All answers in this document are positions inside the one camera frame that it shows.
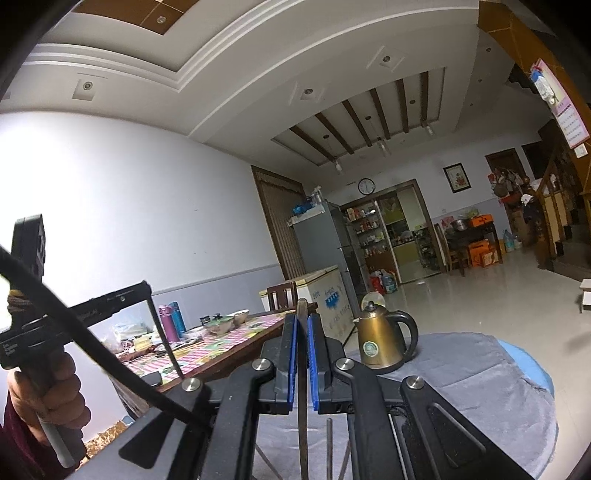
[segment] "bottle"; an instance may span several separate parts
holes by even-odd
[[[158,313],[160,314],[160,320],[162,321],[162,327],[166,334],[166,339],[169,342],[178,342],[177,329],[174,327],[173,317],[171,315],[172,308],[168,305],[161,305],[158,307]]]
[[[169,303],[168,306],[173,310],[172,316],[174,327],[177,330],[178,336],[181,337],[187,331],[183,321],[183,316],[181,315],[181,309],[179,308],[178,302],[176,301]]]
[[[507,251],[507,253],[515,250],[515,242],[513,240],[513,235],[511,235],[508,230],[505,230],[505,232],[503,233],[503,240],[505,241],[505,250]]]

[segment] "electric kettle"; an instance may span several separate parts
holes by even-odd
[[[363,308],[357,323],[361,362],[378,375],[390,373],[410,360],[418,341],[418,328],[406,312],[389,312],[385,307],[369,301]],[[407,348],[399,323],[410,330],[410,346]]]

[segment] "doorway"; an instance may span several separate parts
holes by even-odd
[[[383,269],[404,284],[443,271],[433,224],[416,180],[350,202],[341,210],[359,238],[368,274]]]

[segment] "finger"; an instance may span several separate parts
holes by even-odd
[[[18,370],[8,372],[8,390],[13,404],[18,404],[21,407],[24,405],[29,406],[29,408],[41,415],[47,413],[47,407],[41,401],[32,382],[24,373]]]
[[[65,380],[76,373],[76,364],[65,352],[54,352],[50,357],[51,370],[56,380]]]
[[[80,415],[75,420],[69,421],[65,424],[65,426],[69,429],[80,430],[82,427],[86,427],[88,425],[88,422],[90,422],[90,417],[90,409],[88,407],[84,407],[82,415]]]
[[[80,391],[80,379],[73,375],[67,380],[56,383],[43,397],[43,403],[50,410],[56,410],[76,398]]]
[[[81,393],[68,403],[61,405],[55,410],[51,410],[47,416],[48,420],[55,425],[65,425],[80,417],[85,410],[85,400]]]

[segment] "shelf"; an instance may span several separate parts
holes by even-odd
[[[367,248],[367,247],[370,247],[371,245],[380,244],[380,243],[385,242],[385,241],[386,241],[386,239],[384,238],[382,240],[373,241],[373,242],[370,242],[370,243],[365,244],[365,245],[362,245],[362,244],[359,244],[359,245],[361,246],[361,248]]]
[[[406,218],[401,218],[400,220],[395,220],[393,222],[386,223],[385,225],[388,226],[388,225],[393,225],[393,224],[398,223],[398,222],[405,222],[405,221],[406,221]]]
[[[359,232],[355,232],[357,235],[361,235],[362,233],[369,233],[369,232],[373,232],[374,230],[377,230],[378,228],[382,228],[379,225],[377,227],[374,228],[370,228],[369,230],[360,230]]]
[[[388,254],[388,255],[389,255],[389,254],[390,254],[390,252],[389,252],[388,250],[386,250],[385,252],[380,252],[380,253],[378,253],[378,254],[368,255],[368,256],[367,256],[367,257],[365,257],[365,258],[372,258],[372,257],[377,257],[377,256],[379,256],[379,255],[384,255],[384,254]]]
[[[401,247],[403,245],[412,244],[412,243],[414,243],[414,240],[411,240],[410,242],[404,242],[403,244],[398,244],[398,245],[392,244],[392,248]]]
[[[347,220],[349,223],[355,223],[355,222],[359,222],[360,220],[365,220],[365,219],[366,219],[366,218],[368,218],[368,217],[373,217],[374,215],[377,215],[377,214],[378,214],[378,212],[374,212],[374,213],[370,213],[370,214],[368,214],[368,215],[365,215],[365,216],[363,216],[363,217],[356,218],[355,220],[350,220],[349,218],[346,218],[346,220]]]

